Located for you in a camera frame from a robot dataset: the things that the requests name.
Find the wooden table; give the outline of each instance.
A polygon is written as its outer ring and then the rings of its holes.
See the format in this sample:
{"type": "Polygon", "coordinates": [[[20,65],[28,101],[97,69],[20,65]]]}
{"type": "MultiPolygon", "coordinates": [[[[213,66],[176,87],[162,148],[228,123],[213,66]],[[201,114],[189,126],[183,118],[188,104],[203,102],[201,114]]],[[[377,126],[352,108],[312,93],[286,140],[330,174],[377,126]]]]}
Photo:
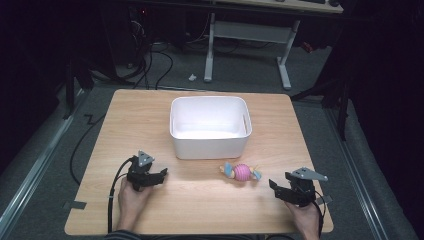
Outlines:
{"type": "MultiPolygon", "coordinates": [[[[137,227],[143,234],[288,233],[296,231],[284,203],[274,197],[268,179],[289,187],[284,172],[314,169],[290,98],[282,94],[118,90],[81,182],[65,226],[70,235],[107,233],[107,203],[119,166],[138,150],[155,157],[151,172],[168,168],[155,186],[137,227]],[[181,96],[231,95],[248,106],[253,132],[237,159],[180,160],[169,132],[172,101],[181,96]],[[219,170],[225,161],[259,166],[260,181],[238,182],[219,170]]],[[[321,188],[315,182],[318,192],[321,188]]],[[[115,195],[119,192],[116,186],[115,195]]],[[[115,198],[113,226],[119,216],[115,198]]],[[[323,232],[333,229],[327,212],[323,232]]]]}

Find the gray carpet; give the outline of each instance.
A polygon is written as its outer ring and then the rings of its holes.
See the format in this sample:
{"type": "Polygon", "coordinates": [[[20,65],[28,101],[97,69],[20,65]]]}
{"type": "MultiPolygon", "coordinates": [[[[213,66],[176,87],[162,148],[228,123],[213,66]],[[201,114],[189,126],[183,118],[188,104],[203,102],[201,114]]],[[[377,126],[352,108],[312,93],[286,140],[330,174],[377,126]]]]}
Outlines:
{"type": "MultiPolygon", "coordinates": [[[[172,57],[173,67],[160,82],[160,85],[162,88],[167,86],[213,91],[293,95],[312,87],[331,51],[328,48],[308,54],[302,49],[294,48],[287,62],[293,89],[287,92],[282,90],[279,73],[275,65],[275,57],[278,55],[276,52],[278,52],[279,47],[278,45],[262,49],[245,47],[237,48],[231,53],[217,52],[215,55],[214,80],[211,83],[203,83],[202,81],[206,51],[204,48],[186,48],[185,51],[180,51],[168,47],[163,53],[172,57]],[[188,81],[191,74],[196,75],[197,80],[188,81]]],[[[155,46],[155,49],[160,50],[165,49],[165,47],[158,45],[155,46]]],[[[230,51],[231,46],[217,50],[230,51]]],[[[148,80],[150,85],[154,86],[156,79],[165,73],[171,61],[160,53],[154,53],[152,56],[153,64],[148,73],[148,80]]],[[[78,190],[77,184],[70,175],[69,162],[76,144],[85,131],[90,128],[90,125],[87,124],[88,118],[84,115],[92,114],[93,121],[101,117],[106,113],[112,94],[118,88],[124,88],[124,86],[98,81],[95,88],[88,94],[87,99],[74,114],[72,124],[57,146],[50,166],[18,219],[9,239],[101,239],[101,236],[67,236],[63,229],[69,210],[62,207],[66,201],[74,199],[78,190]]],[[[323,234],[322,239],[375,239],[349,177],[338,136],[334,134],[334,127],[317,99],[319,98],[314,97],[307,101],[294,102],[294,107],[315,169],[329,177],[328,182],[321,184],[324,194],[331,195],[334,199],[333,202],[328,204],[334,222],[334,230],[331,233],[323,234]]],[[[403,216],[402,209],[397,204],[384,176],[375,164],[352,106],[350,106],[349,111],[346,125],[346,144],[370,190],[372,199],[375,201],[376,209],[384,223],[388,238],[417,239],[403,216]]],[[[53,135],[56,129],[54,123],[61,121],[59,117],[61,113],[63,113],[63,106],[59,107],[57,112],[34,135],[11,167],[1,176],[0,210],[6,209],[22,180],[34,164],[34,159],[43,151],[46,142],[49,141],[49,137],[53,135]]],[[[81,179],[84,174],[100,128],[101,124],[98,124],[91,129],[75,153],[73,170],[77,179],[81,179]]],[[[290,236],[300,239],[298,234],[291,234],[290,236]]]]}

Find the pink ball toy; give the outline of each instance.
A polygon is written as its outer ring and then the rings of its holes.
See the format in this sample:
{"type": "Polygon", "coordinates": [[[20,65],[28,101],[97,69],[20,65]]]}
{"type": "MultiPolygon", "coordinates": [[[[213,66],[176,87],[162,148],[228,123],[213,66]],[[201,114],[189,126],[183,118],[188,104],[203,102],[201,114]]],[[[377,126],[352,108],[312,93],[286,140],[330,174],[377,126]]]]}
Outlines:
{"type": "Polygon", "coordinates": [[[250,168],[246,164],[239,164],[233,169],[235,173],[234,179],[237,181],[248,181],[250,179],[250,168]]]}

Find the white desk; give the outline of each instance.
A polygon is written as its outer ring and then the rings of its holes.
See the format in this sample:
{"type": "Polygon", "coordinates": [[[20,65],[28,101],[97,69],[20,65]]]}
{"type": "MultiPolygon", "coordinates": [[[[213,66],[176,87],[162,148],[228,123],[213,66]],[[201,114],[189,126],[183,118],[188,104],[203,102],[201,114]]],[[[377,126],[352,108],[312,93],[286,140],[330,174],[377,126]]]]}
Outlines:
{"type": "MultiPolygon", "coordinates": [[[[325,4],[310,3],[298,0],[286,0],[277,2],[275,0],[217,0],[216,2],[248,4],[261,7],[287,8],[298,11],[314,11],[323,13],[342,13],[343,8],[332,7],[326,2],[325,4]]],[[[277,65],[280,70],[283,88],[291,89],[290,79],[287,74],[286,61],[289,56],[290,49],[293,45],[294,38],[299,27],[300,21],[294,21],[292,27],[282,28],[264,25],[244,24],[226,21],[215,21],[215,14],[211,14],[210,30],[209,30],[209,48],[206,56],[205,66],[205,82],[212,81],[213,72],[213,44],[215,37],[235,38],[241,40],[253,40],[262,42],[272,42],[285,44],[281,57],[277,57],[277,65]]]]}

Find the dark background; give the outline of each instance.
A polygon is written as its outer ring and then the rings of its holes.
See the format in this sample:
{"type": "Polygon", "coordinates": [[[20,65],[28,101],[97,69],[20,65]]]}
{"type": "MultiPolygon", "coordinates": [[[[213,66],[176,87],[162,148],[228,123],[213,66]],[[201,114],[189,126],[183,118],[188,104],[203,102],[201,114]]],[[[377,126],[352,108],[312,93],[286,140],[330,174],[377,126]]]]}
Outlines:
{"type": "MultiPolygon", "coordinates": [[[[424,181],[420,177],[424,161],[424,4],[419,0],[346,2],[345,15],[372,16],[374,21],[367,27],[348,27],[342,32],[333,25],[317,27],[306,21],[295,45],[308,42],[314,48],[334,46],[324,70],[335,76],[344,69],[338,65],[340,61],[359,55],[350,76],[353,81],[349,96],[376,161],[417,235],[424,238],[419,226],[424,215],[420,207],[424,200],[424,181]],[[354,47],[358,43],[360,51],[354,47]]],[[[0,164],[4,169],[57,106],[56,93],[66,80],[71,57],[84,59],[87,68],[105,68],[115,74],[110,66],[134,56],[125,55],[133,52],[131,47],[118,51],[124,53],[120,56],[111,47],[111,35],[125,40],[128,32],[108,32],[119,26],[105,28],[102,13],[95,5],[77,1],[2,1],[0,11],[0,164]],[[95,25],[87,24],[84,17],[97,19],[95,25]],[[80,29],[85,29],[80,33],[86,35],[75,35],[80,29]],[[99,47],[92,51],[103,53],[102,59],[81,50],[87,47],[78,45],[81,39],[99,47]]],[[[197,36],[207,17],[206,13],[184,10],[152,13],[155,36],[181,48],[190,38],[185,33],[197,36]]],[[[317,84],[326,80],[321,78],[317,84]]]]}

